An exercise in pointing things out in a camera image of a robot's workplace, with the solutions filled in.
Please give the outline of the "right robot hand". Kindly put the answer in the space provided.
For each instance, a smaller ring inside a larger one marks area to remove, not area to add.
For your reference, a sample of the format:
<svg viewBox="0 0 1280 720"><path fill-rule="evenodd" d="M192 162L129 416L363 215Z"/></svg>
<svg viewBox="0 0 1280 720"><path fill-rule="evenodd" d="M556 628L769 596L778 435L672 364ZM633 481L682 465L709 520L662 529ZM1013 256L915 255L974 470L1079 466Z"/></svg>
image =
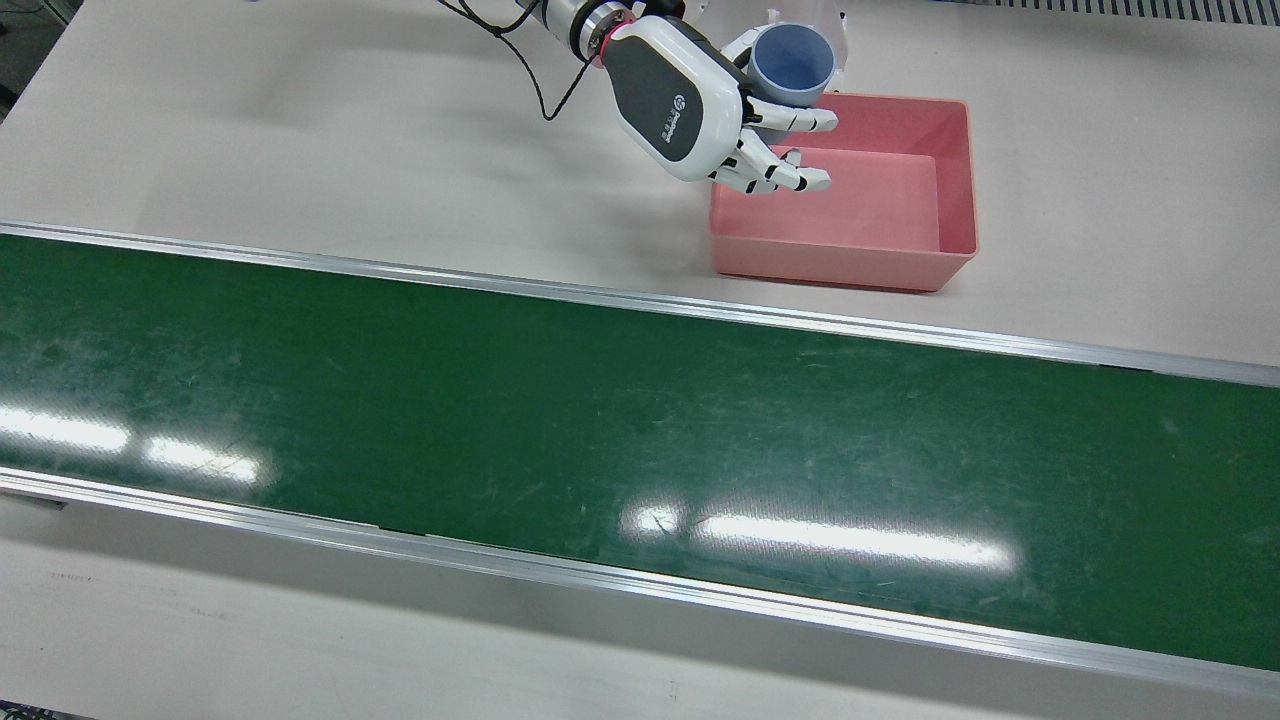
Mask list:
<svg viewBox="0 0 1280 720"><path fill-rule="evenodd" d="M764 137L829 132L838 117L813 100L776 102L773 90L760 88L749 72L769 32L791 28L758 26L723 47L667 15L611 31L602 65L627 136L680 181L709 181L744 195L827 190L827 170L803 165L797 149L777 154Z"/></svg>

